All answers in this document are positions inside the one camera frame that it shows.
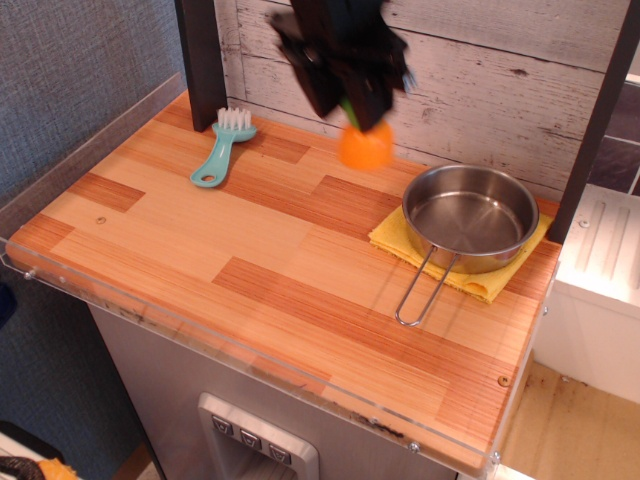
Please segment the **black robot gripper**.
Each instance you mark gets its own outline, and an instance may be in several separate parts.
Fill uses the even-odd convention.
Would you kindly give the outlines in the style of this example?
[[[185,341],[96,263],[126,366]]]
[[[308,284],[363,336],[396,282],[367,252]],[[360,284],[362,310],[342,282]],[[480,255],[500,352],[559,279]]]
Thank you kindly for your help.
[[[283,44],[309,47],[306,54],[289,57],[295,76],[315,114],[326,118],[341,102],[352,126],[361,132],[375,127],[393,105],[392,89],[416,87],[407,66],[407,43],[385,23],[383,1],[292,1],[287,9],[270,13],[269,23]],[[378,69],[372,75],[343,80],[328,61],[362,61]]]

